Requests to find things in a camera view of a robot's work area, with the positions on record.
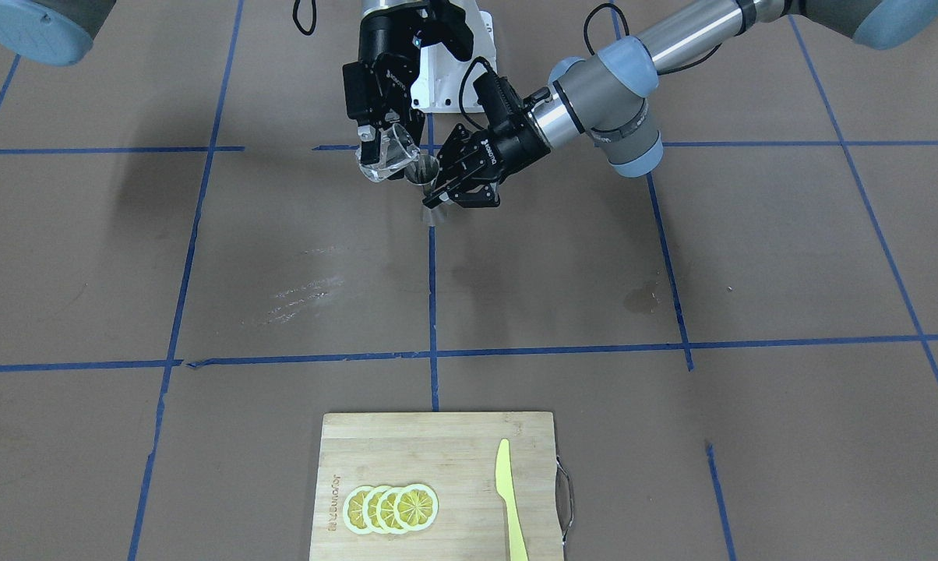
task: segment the cutting board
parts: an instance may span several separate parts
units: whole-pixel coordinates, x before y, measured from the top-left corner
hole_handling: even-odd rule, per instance
[[[335,413],[323,418],[310,561],[510,560],[496,491],[500,440],[511,443],[529,561],[562,561],[552,413]],[[438,494],[429,529],[358,535],[345,497],[362,485],[424,483]]]

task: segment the clear plastic cup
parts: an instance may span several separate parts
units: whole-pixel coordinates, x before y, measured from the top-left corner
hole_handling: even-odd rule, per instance
[[[372,166],[363,166],[361,163],[361,149],[355,153],[358,160],[358,169],[372,182],[384,182],[397,171],[404,170],[409,164],[416,162],[420,156],[417,143],[413,142],[409,132],[401,125],[392,125],[383,131],[383,141],[379,144],[379,163]]]

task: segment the stain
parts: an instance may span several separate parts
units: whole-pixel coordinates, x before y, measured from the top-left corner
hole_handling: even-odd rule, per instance
[[[69,302],[61,306],[61,308],[57,310],[57,312],[53,312],[51,315],[43,317],[41,322],[49,322],[49,320],[56,319],[56,317],[60,316],[61,313],[67,312],[67,309],[70,309],[71,306],[75,305],[75,303],[77,303],[81,299],[82,295],[84,295],[85,291],[87,290],[88,290],[88,283],[82,284],[80,290],[77,291],[76,295],[74,295],[74,298],[71,298]]]
[[[16,476],[11,477],[11,478],[9,478],[9,479],[3,480],[3,482],[0,482],[0,488],[1,488],[1,487],[7,487],[7,486],[10,486],[10,485],[14,485],[14,484],[16,484],[16,483],[24,482],[24,481],[27,480],[28,478],[30,478],[30,477],[36,475],[36,473],[37,473],[38,471],[39,471],[39,468],[32,467],[32,468],[28,469],[27,472],[21,473],[21,475],[16,475]]]
[[[337,292],[343,286],[344,280],[341,280],[340,277],[331,277],[314,280],[312,283],[303,284],[301,287],[281,291],[272,297],[277,301],[281,301],[280,304],[269,310],[266,319],[258,323],[258,326],[289,323],[299,316],[299,313],[311,309],[313,306],[327,303],[334,295],[337,295]]]
[[[337,256],[341,253],[344,253],[343,249],[337,248],[336,245],[331,245],[329,248],[306,249],[305,251],[297,253],[297,256]]]
[[[655,313],[661,299],[658,297],[659,280],[650,280],[643,287],[629,292],[625,297],[625,309],[629,312],[648,316]]]

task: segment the black cable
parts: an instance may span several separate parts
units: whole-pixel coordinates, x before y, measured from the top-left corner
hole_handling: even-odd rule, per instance
[[[292,4],[292,23],[295,24],[295,28],[299,29],[299,33],[309,37],[316,32],[316,0],[312,0],[313,22],[309,25],[309,29],[304,29],[304,27],[302,27],[302,23],[299,22],[299,2],[302,2],[302,0],[295,0],[295,3]]]
[[[722,43],[719,43],[718,46],[716,46],[714,49],[711,49],[711,53],[704,55],[702,58],[694,61],[693,63],[690,63],[686,66],[678,67],[678,68],[672,68],[671,70],[665,70],[664,72],[659,72],[658,74],[659,76],[666,76],[668,74],[676,74],[678,72],[683,72],[684,70],[687,70],[689,68],[694,68],[697,65],[704,63],[704,61],[708,60],[712,56],[714,56],[715,53],[718,53],[718,49],[721,48],[721,46],[722,46]]]
[[[600,12],[601,10],[614,10],[615,14],[618,14],[618,17],[621,18],[622,25],[625,26],[625,35],[626,36],[632,35],[632,32],[629,31],[629,20],[625,18],[625,12],[623,12],[621,8],[609,2],[600,4],[600,6],[598,6],[597,8],[594,8],[594,11],[591,11],[591,14],[587,16],[587,21],[584,21],[584,44],[587,45],[587,52],[589,52],[591,56],[594,56],[597,54],[597,53],[594,53],[594,47],[591,46],[591,36],[590,36],[591,20],[593,20],[594,16],[596,16],[598,12]]]
[[[496,74],[496,71],[494,71],[493,67],[490,66],[490,61],[486,60],[486,57],[474,58],[473,61],[469,63],[469,68],[466,68],[465,76],[462,77],[462,85],[459,86],[459,111],[462,111],[462,117],[465,118],[466,121],[469,121],[470,125],[473,125],[473,127],[476,127],[477,130],[482,131],[482,125],[476,121],[473,121],[472,118],[469,117],[469,114],[466,113],[465,103],[462,103],[462,96],[464,96],[466,93],[466,82],[469,81],[469,75],[472,74],[472,69],[476,68],[477,64],[482,64],[483,67],[486,68],[487,72]]]

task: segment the metal handle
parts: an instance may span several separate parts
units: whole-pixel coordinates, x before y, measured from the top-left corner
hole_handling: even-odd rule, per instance
[[[566,493],[569,497],[569,520],[566,522],[565,528],[562,528],[562,549],[566,549],[566,540],[568,540],[570,535],[570,529],[573,528],[573,522],[576,520],[575,509],[576,500],[573,497],[573,480],[570,478],[570,473],[562,467],[562,459],[559,456],[555,456],[555,471],[557,471],[557,479],[559,473],[561,473],[562,478],[566,482]],[[555,494],[555,511],[559,513],[561,509],[559,508],[559,494]],[[559,516],[559,525],[562,525],[562,516]]]

